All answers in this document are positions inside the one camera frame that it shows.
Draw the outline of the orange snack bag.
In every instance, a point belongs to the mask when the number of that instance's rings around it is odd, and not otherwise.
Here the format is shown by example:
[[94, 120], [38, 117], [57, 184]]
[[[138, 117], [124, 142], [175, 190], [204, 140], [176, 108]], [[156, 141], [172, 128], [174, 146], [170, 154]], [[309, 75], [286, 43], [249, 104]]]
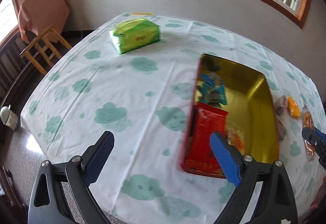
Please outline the orange snack bag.
[[296, 103], [296, 101], [292, 98], [292, 97], [288, 97], [287, 98], [288, 103], [287, 103], [287, 108], [289, 111], [289, 114], [292, 118], [294, 119], [299, 119], [300, 118], [300, 109], [298, 107], [298, 104]]

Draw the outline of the clear peanut snack bag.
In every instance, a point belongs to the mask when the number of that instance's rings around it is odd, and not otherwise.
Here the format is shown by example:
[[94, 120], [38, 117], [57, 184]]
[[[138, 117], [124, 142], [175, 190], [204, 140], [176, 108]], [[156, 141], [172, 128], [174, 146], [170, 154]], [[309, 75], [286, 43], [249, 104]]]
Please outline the clear peanut snack bag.
[[244, 131], [242, 128], [233, 123], [226, 122], [225, 136], [230, 145], [235, 146], [242, 155], [245, 154]]

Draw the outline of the red snack pack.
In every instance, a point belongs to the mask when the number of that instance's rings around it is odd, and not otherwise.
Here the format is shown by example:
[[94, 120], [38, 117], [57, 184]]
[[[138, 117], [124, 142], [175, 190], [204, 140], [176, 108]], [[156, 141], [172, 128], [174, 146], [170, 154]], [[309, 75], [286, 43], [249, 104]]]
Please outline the red snack pack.
[[227, 115], [226, 110], [206, 103], [198, 102], [193, 106], [181, 162], [185, 172], [206, 177], [225, 177], [210, 147], [210, 136], [216, 131], [225, 136]]

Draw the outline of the blue cookie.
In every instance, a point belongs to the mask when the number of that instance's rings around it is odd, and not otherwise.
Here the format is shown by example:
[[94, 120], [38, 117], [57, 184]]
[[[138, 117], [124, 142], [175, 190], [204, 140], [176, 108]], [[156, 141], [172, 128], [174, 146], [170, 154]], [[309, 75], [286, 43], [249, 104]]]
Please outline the blue cookie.
[[221, 77], [215, 72], [199, 74], [202, 83], [198, 85], [199, 101], [213, 107], [221, 108], [228, 104], [225, 85]]

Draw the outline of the clear orange cracker bag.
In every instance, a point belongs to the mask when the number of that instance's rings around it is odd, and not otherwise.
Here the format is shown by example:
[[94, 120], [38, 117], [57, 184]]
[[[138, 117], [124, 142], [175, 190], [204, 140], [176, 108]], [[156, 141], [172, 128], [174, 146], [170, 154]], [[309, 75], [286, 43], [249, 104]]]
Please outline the clear orange cracker bag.
[[316, 148], [312, 142], [312, 132], [314, 132], [314, 123], [312, 114], [307, 105], [302, 108], [302, 138], [304, 140], [304, 147], [306, 150], [306, 158], [308, 162], [313, 161], [316, 153]]

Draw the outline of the dark seaweed snack pack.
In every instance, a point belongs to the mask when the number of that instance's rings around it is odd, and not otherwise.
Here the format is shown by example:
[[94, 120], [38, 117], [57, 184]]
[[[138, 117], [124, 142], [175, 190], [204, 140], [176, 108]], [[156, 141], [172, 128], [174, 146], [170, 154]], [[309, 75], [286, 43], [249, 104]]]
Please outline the dark seaweed snack pack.
[[285, 137], [288, 136], [287, 129], [279, 119], [277, 119], [277, 133], [279, 142], [283, 142]]

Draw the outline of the red white candy pack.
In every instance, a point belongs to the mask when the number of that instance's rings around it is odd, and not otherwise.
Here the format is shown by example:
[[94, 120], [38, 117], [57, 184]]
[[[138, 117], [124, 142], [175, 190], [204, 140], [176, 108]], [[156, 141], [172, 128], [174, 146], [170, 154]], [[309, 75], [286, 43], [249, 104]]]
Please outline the red white candy pack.
[[287, 107], [288, 107], [288, 98], [285, 95], [279, 97], [274, 103], [274, 108], [277, 115], [283, 115]]

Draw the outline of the gold and maroon tin box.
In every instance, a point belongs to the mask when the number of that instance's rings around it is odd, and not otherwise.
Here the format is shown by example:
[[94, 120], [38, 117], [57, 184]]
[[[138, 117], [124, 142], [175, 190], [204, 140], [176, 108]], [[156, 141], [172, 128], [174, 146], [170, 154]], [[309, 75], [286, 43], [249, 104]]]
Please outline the gold and maroon tin box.
[[191, 115], [193, 106], [200, 102], [197, 86], [202, 80], [199, 74], [209, 72], [215, 72], [224, 82], [228, 104], [221, 105], [221, 109], [228, 112], [226, 122], [243, 129], [245, 155], [251, 155], [256, 161], [264, 163], [272, 163], [278, 159], [277, 120], [266, 77], [238, 62], [210, 54], [201, 55], [195, 78]]

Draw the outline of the white trash bin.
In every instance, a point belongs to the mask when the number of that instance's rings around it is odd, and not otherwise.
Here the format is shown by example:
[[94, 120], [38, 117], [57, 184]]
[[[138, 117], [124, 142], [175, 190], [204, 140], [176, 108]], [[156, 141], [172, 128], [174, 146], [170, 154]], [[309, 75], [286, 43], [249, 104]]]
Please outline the white trash bin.
[[11, 106], [1, 108], [1, 121], [13, 131], [16, 131], [19, 127], [19, 117], [11, 110]]

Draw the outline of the cloud pattern tablecloth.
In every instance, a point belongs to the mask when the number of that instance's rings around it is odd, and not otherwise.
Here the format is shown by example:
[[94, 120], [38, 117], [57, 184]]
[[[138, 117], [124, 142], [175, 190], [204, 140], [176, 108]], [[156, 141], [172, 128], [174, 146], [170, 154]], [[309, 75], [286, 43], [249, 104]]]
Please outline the cloud pattern tablecloth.
[[53, 163], [82, 154], [106, 130], [114, 134], [114, 149], [90, 186], [104, 211], [127, 223], [213, 223], [225, 207], [233, 184], [180, 168], [203, 53], [262, 72], [274, 99], [291, 96], [325, 130], [316, 85], [273, 51], [222, 28], [149, 16], [160, 27], [160, 41], [120, 55], [109, 32], [133, 18], [121, 14], [76, 44], [20, 115]]

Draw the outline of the green tissue pack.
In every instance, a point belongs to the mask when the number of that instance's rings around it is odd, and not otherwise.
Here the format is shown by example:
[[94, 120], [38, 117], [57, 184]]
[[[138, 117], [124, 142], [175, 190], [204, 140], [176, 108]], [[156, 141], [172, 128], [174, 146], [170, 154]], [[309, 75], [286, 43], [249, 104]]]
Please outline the green tissue pack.
[[160, 27], [145, 18], [139, 18], [118, 24], [109, 31], [109, 35], [118, 54], [125, 54], [159, 42]]

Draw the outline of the wooden chair with cloth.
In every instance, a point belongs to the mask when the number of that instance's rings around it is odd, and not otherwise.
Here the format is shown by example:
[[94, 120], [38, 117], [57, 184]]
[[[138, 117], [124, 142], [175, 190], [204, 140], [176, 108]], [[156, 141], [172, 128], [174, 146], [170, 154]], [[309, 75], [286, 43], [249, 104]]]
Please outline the wooden chair with cloth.
[[67, 0], [24, 0], [18, 13], [20, 36], [27, 47], [20, 53], [21, 58], [27, 58], [43, 75], [47, 71], [36, 60], [31, 49], [36, 49], [49, 67], [54, 64], [51, 58], [62, 58], [61, 53], [53, 45], [60, 42], [68, 50], [72, 46], [61, 36], [66, 20], [70, 14]]

